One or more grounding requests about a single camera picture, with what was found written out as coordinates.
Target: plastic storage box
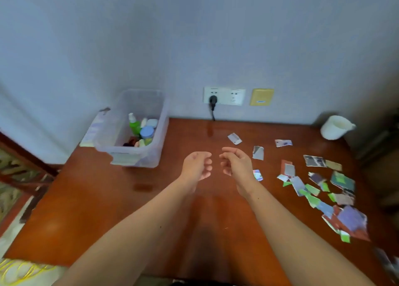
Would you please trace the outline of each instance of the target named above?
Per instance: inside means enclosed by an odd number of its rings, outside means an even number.
[[[167,115],[169,100],[159,90],[128,89],[123,91],[107,113],[102,128],[94,138],[98,151],[109,153],[111,164],[122,166],[158,166],[169,123]],[[129,127],[129,113],[137,120],[158,119],[152,143],[145,147],[124,147],[133,135]]]

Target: white plastic cup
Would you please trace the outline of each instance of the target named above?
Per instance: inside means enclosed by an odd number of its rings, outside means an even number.
[[[324,123],[320,132],[322,133],[323,138],[327,140],[336,140],[355,128],[356,125],[348,119],[341,116],[331,116]]]

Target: wall socket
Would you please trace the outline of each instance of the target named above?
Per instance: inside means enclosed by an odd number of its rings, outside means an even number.
[[[234,89],[227,87],[206,86],[203,88],[203,102],[209,103],[209,98],[215,95],[216,104],[242,105],[245,97],[245,89]]]

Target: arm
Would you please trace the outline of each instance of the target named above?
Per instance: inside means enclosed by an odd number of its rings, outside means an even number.
[[[176,181],[111,228],[54,285],[133,285],[185,197],[211,175],[210,156],[210,152],[188,155]]]
[[[299,221],[253,177],[251,159],[223,147],[223,172],[247,199],[288,279],[295,286],[374,285],[335,248]]]

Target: brown table surface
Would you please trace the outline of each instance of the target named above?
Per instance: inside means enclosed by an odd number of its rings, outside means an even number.
[[[159,166],[153,169],[114,166],[110,155],[77,147],[5,257],[70,266],[107,230],[177,178],[186,155],[210,151],[211,177],[199,182],[181,207],[144,273],[236,285],[289,285],[251,208],[220,168],[221,148],[234,146],[227,138],[232,132],[243,141],[237,147],[249,155],[254,145],[265,148],[264,161],[252,160],[253,168],[261,171],[263,186],[290,212],[377,285],[391,285],[372,247],[399,255],[394,228],[377,207],[346,143],[327,141],[318,129],[302,125],[171,118]],[[291,139],[294,145],[277,148],[275,139]],[[372,243],[355,238],[343,243],[306,198],[298,197],[291,186],[282,187],[276,178],[282,159],[293,162],[305,183],[310,181],[308,171],[330,178],[330,168],[306,167],[303,155],[341,163],[343,173],[356,181],[355,206],[368,216]],[[328,184],[333,192],[340,192]],[[319,197],[332,204],[327,193]]]

